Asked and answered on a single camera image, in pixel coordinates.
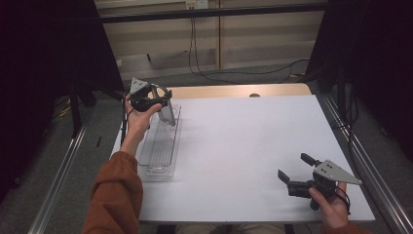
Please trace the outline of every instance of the grey floor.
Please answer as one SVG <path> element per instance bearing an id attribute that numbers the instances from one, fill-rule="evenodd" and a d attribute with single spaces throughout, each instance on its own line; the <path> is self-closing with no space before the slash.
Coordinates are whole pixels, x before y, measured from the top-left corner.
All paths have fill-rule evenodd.
<path id="1" fill-rule="evenodd" d="M 200 52 L 200 57 L 213 58 L 209 51 Z M 209 74 L 207 75 L 209 79 L 207 79 L 190 73 L 187 66 L 187 52 L 164 56 L 151 55 L 152 61 L 149 61 L 146 55 L 118 59 L 122 60 L 120 72 L 125 84 L 128 84 L 132 77 L 137 76 L 136 78 L 148 79 L 166 87 L 230 85 L 231 82 L 238 84 L 271 84 L 280 81 L 293 83 L 297 78 L 290 77 L 289 74 L 302 73 L 307 66 L 306 61 L 300 61 L 281 71 L 269 72 L 282 68 L 283 64 L 257 66 L 257 63 L 252 63 L 252 66 L 241 68 L 234 68 L 237 65 L 233 64 L 231 66 L 233 68 L 226 71 L 267 72 L 267 74 L 220 73 L 210 75 L 213 70 L 213 62 L 210 59 L 202 59 L 200 60 L 200 68 L 205 71 L 204 74 Z M 323 95 L 319 94 L 317 85 L 310 83 L 309 86 L 312 92 L 318 95 L 327 119 L 333 120 L 322 101 Z M 45 233 L 78 233 L 80 231 L 89 202 L 90 186 L 99 166 L 107 160 L 112 150 L 114 139 L 120 127 L 121 106 L 119 102 L 106 95 L 96 93 L 96 96 L 98 103 L 92 110 L 82 106 L 84 116 L 87 112 L 92 112 L 91 121 L 59 193 L 54 211 L 48 219 Z M 358 108 L 359 116 L 354 131 L 383 179 L 411 217 L 413 216 L 413 189 L 411 189 L 413 165 L 404 157 L 397 142 L 382 134 L 380 123 L 361 100 L 358 102 Z M 57 106 L 56 113 L 59 113 L 61 109 L 62 106 Z M 33 161 L 26 174 L 20 178 L 21 186 L 10 190 L 5 200 L 0 204 L 0 233 L 27 233 L 65 156 L 71 140 L 71 128 L 70 112 L 63 117 L 56 117 L 52 120 L 43 144 L 39 148 L 39 156 Z M 360 164 L 357 161 L 353 163 L 352 157 L 348 153 L 347 142 L 339 130 L 334 130 L 334 134 L 350 164 L 354 167 L 354 171 L 360 170 L 360 176 L 365 183 L 362 189 L 376 217 L 376 220 L 362 223 L 361 226 L 374 233 L 401 233 L 389 215 L 386 206 L 377 196 L 375 188 L 362 171 Z M 139 233 L 153 234 L 156 233 L 156 228 L 157 226 L 154 225 L 142 225 Z M 294 229 L 296 233 L 318 233 L 319 223 L 294 224 Z"/>

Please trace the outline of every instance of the metal rail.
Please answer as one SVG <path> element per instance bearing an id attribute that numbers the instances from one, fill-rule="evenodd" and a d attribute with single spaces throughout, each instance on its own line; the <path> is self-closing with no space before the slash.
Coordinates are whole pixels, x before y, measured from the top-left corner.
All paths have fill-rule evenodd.
<path id="1" fill-rule="evenodd" d="M 86 127 L 92 117 L 93 111 L 94 107 L 90 107 L 88 109 L 85 122 L 79 134 L 70 141 L 69 148 L 67 149 L 63 161 L 61 162 L 60 168 L 57 171 L 56 177 L 48 191 L 46 199 L 43 201 L 42 207 L 31 224 L 28 231 L 29 234 L 42 234 L 45 232 L 46 226 L 57 203 L 58 195 L 70 171 L 70 167 L 82 142 L 83 136 L 85 135 Z"/>
<path id="2" fill-rule="evenodd" d="M 246 15 L 263 15 L 278 13 L 298 13 L 298 12 L 317 12 L 329 9 L 342 9 L 344 7 L 353 7 L 357 0 L 344 0 L 334 3 L 309 3 L 309 4 L 291 4 L 278 5 L 269 7 L 249 7 L 249 8 L 216 8 L 201 9 L 193 11 L 171 11 L 159 13 L 144 14 L 120 14 L 120 15 L 102 15 L 98 18 L 79 18 L 79 19 L 59 19 L 89 23 L 116 23 L 130 21 L 149 21 L 149 20 L 177 20 L 191 18 L 209 18 L 209 17 L 230 17 Z"/>
<path id="3" fill-rule="evenodd" d="M 331 96 L 325 97 L 324 101 L 328 106 L 331 114 L 335 119 L 338 120 L 338 124 L 340 126 L 343 126 L 344 123 L 341 121 L 340 115 L 337 112 L 337 104 L 335 103 L 333 98 Z M 349 130 L 347 128 L 342 128 L 341 132 L 346 140 L 349 140 Z M 398 201 L 392 190 L 383 180 L 379 171 L 374 166 L 367 152 L 362 147 L 360 141 L 354 133 L 352 133 L 352 149 L 355 152 L 357 160 L 360 162 L 362 168 L 365 170 L 368 178 L 373 184 L 373 187 L 376 189 L 377 194 L 379 195 L 383 204 L 386 206 L 389 214 L 392 216 L 395 224 L 398 227 L 398 230 L 403 234 L 413 233 L 413 225 L 410 217 L 408 216 L 404 207 L 402 207 L 401 203 Z"/>

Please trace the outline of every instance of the wooden panel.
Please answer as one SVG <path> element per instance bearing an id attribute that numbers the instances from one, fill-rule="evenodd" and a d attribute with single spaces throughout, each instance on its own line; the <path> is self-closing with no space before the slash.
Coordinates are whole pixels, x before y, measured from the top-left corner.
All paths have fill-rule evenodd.
<path id="1" fill-rule="evenodd" d="M 167 3 L 183 3 L 182 0 L 94 0 L 98 9 L 133 7 L 133 6 L 149 6 Z"/>
<path id="2" fill-rule="evenodd" d="M 172 98 L 246 98 L 251 94 L 261 97 L 307 96 L 310 89 L 305 84 L 201 86 L 170 88 Z"/>
<path id="3" fill-rule="evenodd" d="M 309 0 L 226 0 L 225 8 L 304 4 Z M 315 41 L 323 12 L 253 15 L 223 18 L 224 47 L 262 47 Z"/>
<path id="4" fill-rule="evenodd" d="M 214 8 L 214 1 L 209 1 Z M 100 9 L 101 15 L 153 13 L 184 10 L 185 2 L 147 6 Z M 216 48 L 215 18 L 196 19 L 198 49 Z M 170 19 L 104 25 L 115 57 L 188 51 L 191 44 L 191 20 Z"/>

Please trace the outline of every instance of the leg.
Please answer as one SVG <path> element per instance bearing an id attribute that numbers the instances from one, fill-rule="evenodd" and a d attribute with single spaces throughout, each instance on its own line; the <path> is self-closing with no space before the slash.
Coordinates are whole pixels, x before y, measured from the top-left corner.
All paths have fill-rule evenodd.
<path id="1" fill-rule="evenodd" d="M 223 225 L 176 225 L 175 234 L 225 234 Z"/>
<path id="2" fill-rule="evenodd" d="M 234 225 L 231 234 L 285 234 L 283 224 L 243 224 Z"/>

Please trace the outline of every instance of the metal frame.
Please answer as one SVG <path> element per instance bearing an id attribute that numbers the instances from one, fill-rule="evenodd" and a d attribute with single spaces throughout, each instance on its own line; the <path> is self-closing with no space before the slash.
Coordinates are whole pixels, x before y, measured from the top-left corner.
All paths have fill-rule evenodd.
<path id="1" fill-rule="evenodd" d="M 190 18 L 210 18 L 210 17 L 230 17 L 246 15 L 263 15 L 279 13 L 299 13 L 299 12 L 318 12 L 334 8 L 351 7 L 357 0 L 343 0 L 334 3 L 309 3 L 309 4 L 291 4 L 278 5 L 269 7 L 249 7 L 249 8 L 216 8 L 202 9 L 194 11 L 172 11 L 159 13 L 144 14 L 127 14 L 127 15 L 101 15 L 99 18 L 82 18 L 82 19 L 56 19 L 78 21 L 81 23 L 116 23 L 131 21 L 150 21 L 150 20 L 177 20 Z"/>
<path id="2" fill-rule="evenodd" d="M 183 0 L 117 0 L 113 2 L 94 1 L 96 7 L 100 9 L 110 9 L 119 7 L 136 7 L 145 5 L 170 4 L 170 3 L 184 3 Z"/>
<path id="3" fill-rule="evenodd" d="M 335 119 L 338 120 L 338 124 L 340 126 L 344 126 L 342 119 L 340 118 L 339 113 L 337 112 L 337 104 L 333 100 L 331 96 L 325 97 L 324 101 L 328 106 L 330 113 L 333 115 Z M 342 128 L 342 134 L 349 140 L 349 129 Z M 409 215 L 402 207 L 401 203 L 398 201 L 397 197 L 394 195 L 392 190 L 383 180 L 382 176 L 380 175 L 377 168 L 374 166 L 373 162 L 371 161 L 370 157 L 368 156 L 365 149 L 362 147 L 360 141 L 358 140 L 357 136 L 352 133 L 352 145 L 351 145 L 354 154 L 357 160 L 360 162 L 362 168 L 365 170 L 369 180 L 373 184 L 373 187 L 376 189 L 377 194 L 379 195 L 380 199 L 382 200 L 383 204 L 386 206 L 389 214 L 392 216 L 395 224 L 398 227 L 400 233 L 409 234 L 413 233 L 413 225 L 412 221 L 410 220 Z"/>
<path id="4" fill-rule="evenodd" d="M 80 147 L 83 136 L 86 132 L 86 127 L 88 126 L 92 118 L 93 112 L 94 107 L 90 107 L 86 113 L 85 122 L 83 123 L 79 134 L 75 138 L 72 138 L 72 140 L 70 141 L 69 148 L 64 155 L 63 161 L 61 162 L 56 177 L 48 191 L 48 194 L 46 195 L 45 200 L 43 201 L 42 207 L 40 208 L 39 212 L 34 218 L 33 223 L 30 226 L 30 229 L 28 231 L 29 234 L 41 234 L 45 232 L 46 226 L 49 223 L 49 219 L 52 216 L 53 210 L 55 209 L 58 195 L 61 188 L 63 187 L 67 175 L 69 174 L 70 167 L 76 156 L 77 150 Z"/>

